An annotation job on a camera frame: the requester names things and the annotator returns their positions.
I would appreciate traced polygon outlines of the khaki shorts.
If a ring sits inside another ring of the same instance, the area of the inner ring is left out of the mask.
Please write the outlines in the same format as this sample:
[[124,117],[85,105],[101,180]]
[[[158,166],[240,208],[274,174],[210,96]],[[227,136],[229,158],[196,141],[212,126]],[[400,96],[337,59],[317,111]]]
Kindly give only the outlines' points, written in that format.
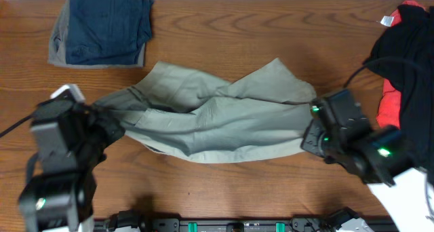
[[297,154],[311,122],[314,87],[274,59],[230,82],[158,62],[140,82],[97,100],[128,137],[196,163],[239,163]]

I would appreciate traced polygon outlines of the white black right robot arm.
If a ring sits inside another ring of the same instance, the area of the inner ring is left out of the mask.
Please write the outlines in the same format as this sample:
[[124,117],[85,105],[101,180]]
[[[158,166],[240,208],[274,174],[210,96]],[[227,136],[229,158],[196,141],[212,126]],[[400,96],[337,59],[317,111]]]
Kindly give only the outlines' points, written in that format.
[[400,231],[433,230],[433,190],[416,169],[412,145],[394,127],[373,130],[354,104],[311,105],[301,147],[357,176],[385,206]]

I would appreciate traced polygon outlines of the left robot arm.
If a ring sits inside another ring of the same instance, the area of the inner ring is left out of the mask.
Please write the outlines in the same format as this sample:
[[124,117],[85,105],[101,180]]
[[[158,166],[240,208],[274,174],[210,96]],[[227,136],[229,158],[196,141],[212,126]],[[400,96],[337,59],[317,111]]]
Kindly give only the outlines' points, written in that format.
[[93,169],[125,130],[110,112],[74,100],[48,100],[32,114],[39,175],[26,175],[18,204],[27,231],[80,231],[93,215]]

